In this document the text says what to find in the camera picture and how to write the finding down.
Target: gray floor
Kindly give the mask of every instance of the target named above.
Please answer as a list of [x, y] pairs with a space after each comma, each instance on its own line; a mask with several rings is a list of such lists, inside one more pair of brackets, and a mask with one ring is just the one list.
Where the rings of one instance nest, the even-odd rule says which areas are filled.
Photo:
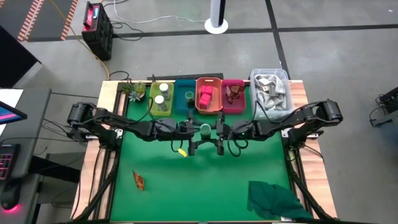
[[[130, 0], [117, 7], [120, 16], [135, 21], [169, 14], [202, 20], [208, 17], [208, 2]], [[84, 5], [85, 0], [80, 0], [72, 22], [77, 32], [81, 31]], [[278, 27], [398, 23], [397, 1], [272, 0], [272, 5]], [[112, 6], [107, 12], [116, 20]], [[234, 28], [271, 26], [263, 0], [227, 1], [226, 18]], [[144, 32], [203, 29], [202, 24], [176, 19], [133, 27]], [[291, 32], [281, 33], [280, 38], [291, 78], [304, 80], [310, 101], [337, 101], [345, 118], [339, 126], [325, 128], [320, 138], [338, 216], [349, 221], [396, 223], [396, 126], [372, 128], [368, 115], [376, 107], [375, 97], [398, 85], [398, 29]], [[98, 95], [105, 74], [77, 41], [23, 44], [45, 65], [24, 86]], [[114, 39], [113, 59], [106, 64], [111, 72], [125, 70], [134, 79], [216, 72], [223, 72], [225, 78], [247, 78], [254, 68], [280, 68], [271, 33], [145, 37], [138, 42]], [[78, 101], [89, 99], [53, 95], [46, 117], [65, 122], [70, 106]], [[43, 141], [37, 152], [45, 146], [51, 153], [84, 150], [76, 144]], [[70, 214], [70, 210], [47, 208], [40, 214], [40, 223], [49, 223], [55, 212], [58, 218], [52, 221], [66, 220]]]

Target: green cloth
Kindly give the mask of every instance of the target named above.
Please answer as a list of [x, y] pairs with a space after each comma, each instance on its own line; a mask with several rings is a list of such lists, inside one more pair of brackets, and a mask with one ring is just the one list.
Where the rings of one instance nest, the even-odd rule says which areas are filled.
[[261, 181], [249, 181], [248, 210], [266, 220], [312, 218], [291, 190]]

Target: green tabletop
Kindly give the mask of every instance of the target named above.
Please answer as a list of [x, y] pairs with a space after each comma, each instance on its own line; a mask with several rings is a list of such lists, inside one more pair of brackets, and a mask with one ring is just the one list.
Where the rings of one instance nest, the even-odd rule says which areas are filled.
[[[243, 114], [226, 115], [227, 124], [252, 118], [249, 88], [246, 88], [246, 104]], [[145, 114], [146, 105], [146, 101], [141, 104], [130, 102], [127, 117], [139, 119]], [[174, 112], [171, 117], [177, 121], [187, 118], [185, 114]], [[210, 124], [216, 119], [216, 115], [196, 114], [195, 117]], [[199, 139], [200, 134], [196, 133], [195, 140]], [[174, 149], [179, 145], [180, 142], [174, 142]], [[187, 151], [187, 146], [185, 142], [182, 149]], [[134, 134], [126, 133], [111, 221], [262, 220], [248, 210], [248, 183], [258, 180], [290, 188], [280, 134], [265, 142], [249, 141], [249, 147], [240, 157], [233, 157], [228, 152], [226, 142], [224, 147], [224, 156], [217, 155], [216, 147], [206, 143], [196, 150], [195, 156], [183, 157], [171, 150], [170, 142], [144, 142]], [[237, 153], [232, 142], [231, 147]], [[136, 187], [132, 171], [144, 178], [144, 191]]]

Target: computer screen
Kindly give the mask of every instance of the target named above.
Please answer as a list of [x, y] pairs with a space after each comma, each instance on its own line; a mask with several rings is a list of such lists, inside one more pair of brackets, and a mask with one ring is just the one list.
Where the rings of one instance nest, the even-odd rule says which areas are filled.
[[0, 101], [0, 124], [20, 121], [26, 118], [27, 115], [23, 112]]

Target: black stand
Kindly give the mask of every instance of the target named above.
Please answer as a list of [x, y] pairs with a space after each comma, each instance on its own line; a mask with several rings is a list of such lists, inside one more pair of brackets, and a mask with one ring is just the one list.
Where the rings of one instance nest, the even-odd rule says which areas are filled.
[[79, 183], [80, 179], [80, 170], [57, 164], [56, 162], [51, 162], [37, 156], [32, 156], [29, 173], [54, 177], [73, 183]]

